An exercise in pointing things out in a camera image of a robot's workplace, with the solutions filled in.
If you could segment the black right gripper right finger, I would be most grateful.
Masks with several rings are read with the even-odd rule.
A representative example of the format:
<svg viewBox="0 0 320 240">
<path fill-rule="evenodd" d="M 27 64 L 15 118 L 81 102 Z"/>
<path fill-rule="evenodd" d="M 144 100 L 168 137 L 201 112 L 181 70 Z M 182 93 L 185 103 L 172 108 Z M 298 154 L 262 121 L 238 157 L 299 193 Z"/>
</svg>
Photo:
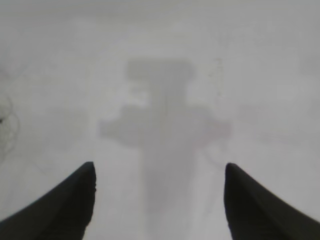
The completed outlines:
<svg viewBox="0 0 320 240">
<path fill-rule="evenodd" d="M 318 240 L 320 223 L 277 197 L 235 163 L 225 167 L 223 202 L 234 240 Z"/>
</svg>

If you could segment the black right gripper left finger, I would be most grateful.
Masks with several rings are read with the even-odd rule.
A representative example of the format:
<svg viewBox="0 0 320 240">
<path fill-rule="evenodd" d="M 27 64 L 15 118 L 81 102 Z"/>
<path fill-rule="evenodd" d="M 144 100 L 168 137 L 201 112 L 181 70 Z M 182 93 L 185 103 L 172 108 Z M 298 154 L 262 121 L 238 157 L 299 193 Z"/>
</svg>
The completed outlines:
<svg viewBox="0 0 320 240">
<path fill-rule="evenodd" d="M 52 190 L 1 220 L 2 240 L 81 240 L 94 212 L 96 170 L 85 162 Z"/>
</svg>

